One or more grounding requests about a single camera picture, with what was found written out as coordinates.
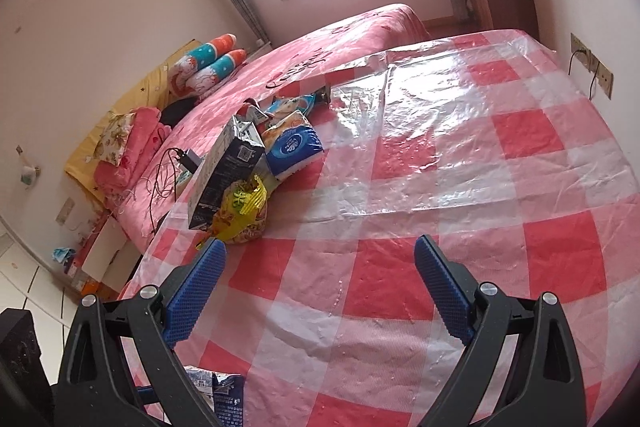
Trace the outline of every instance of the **blue textured pad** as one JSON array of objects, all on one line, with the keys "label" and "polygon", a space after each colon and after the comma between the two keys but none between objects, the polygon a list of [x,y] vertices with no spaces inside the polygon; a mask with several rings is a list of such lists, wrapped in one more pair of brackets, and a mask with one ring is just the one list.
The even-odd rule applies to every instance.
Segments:
[{"label": "blue textured pad", "polygon": [[171,349],[174,349],[178,341],[189,338],[200,312],[225,269],[225,261],[225,244],[219,240],[212,241],[169,302],[162,337]]},{"label": "blue textured pad", "polygon": [[470,326],[471,304],[425,238],[419,237],[415,242],[414,257],[415,267],[426,284],[447,331],[467,346],[475,334]]}]

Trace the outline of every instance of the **cardboard box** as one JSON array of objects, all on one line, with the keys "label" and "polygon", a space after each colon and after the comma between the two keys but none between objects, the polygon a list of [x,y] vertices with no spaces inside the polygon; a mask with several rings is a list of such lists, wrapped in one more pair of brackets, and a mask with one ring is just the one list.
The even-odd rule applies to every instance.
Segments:
[{"label": "cardboard box", "polygon": [[260,157],[264,144],[255,125],[234,115],[225,125],[200,166],[193,194],[187,204],[189,228],[207,230],[219,211],[222,194],[231,183],[246,180]]}]

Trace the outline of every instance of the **qr code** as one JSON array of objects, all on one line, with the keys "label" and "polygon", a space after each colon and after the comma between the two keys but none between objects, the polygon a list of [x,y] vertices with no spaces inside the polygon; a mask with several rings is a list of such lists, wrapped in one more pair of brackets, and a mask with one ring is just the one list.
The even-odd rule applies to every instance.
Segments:
[{"label": "qr code", "polygon": [[243,162],[248,162],[253,155],[254,155],[254,152],[251,149],[249,149],[249,147],[245,147],[244,145],[240,146],[240,150],[238,151],[239,160],[242,160]]}]

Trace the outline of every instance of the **yellow snack package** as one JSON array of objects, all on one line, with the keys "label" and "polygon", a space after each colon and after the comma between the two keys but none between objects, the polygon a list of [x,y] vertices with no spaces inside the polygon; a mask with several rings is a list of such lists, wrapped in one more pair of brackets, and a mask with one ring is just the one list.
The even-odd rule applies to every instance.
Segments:
[{"label": "yellow snack package", "polygon": [[266,225],[267,189],[258,176],[229,185],[210,227],[225,243],[245,243],[262,235]]}]

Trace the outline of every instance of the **yellow fabric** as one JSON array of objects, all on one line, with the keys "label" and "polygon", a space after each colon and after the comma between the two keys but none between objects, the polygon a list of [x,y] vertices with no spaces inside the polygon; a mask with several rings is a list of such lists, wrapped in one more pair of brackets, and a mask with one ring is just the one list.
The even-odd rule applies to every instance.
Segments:
[{"label": "yellow fabric", "polygon": [[160,64],[160,66],[140,80],[139,83],[124,94],[123,97],[105,113],[89,135],[82,140],[78,148],[69,156],[69,159],[66,161],[65,172],[82,185],[82,187],[100,201],[100,203],[104,202],[104,195],[98,190],[94,182],[94,172],[98,165],[98,160],[94,159],[94,150],[102,131],[109,123],[110,115],[113,113],[125,114],[139,107],[157,107],[163,110],[174,101],[174,98],[169,93],[166,72],[180,57],[201,44],[201,42],[196,40],[188,42],[188,44],[185,44]]}]

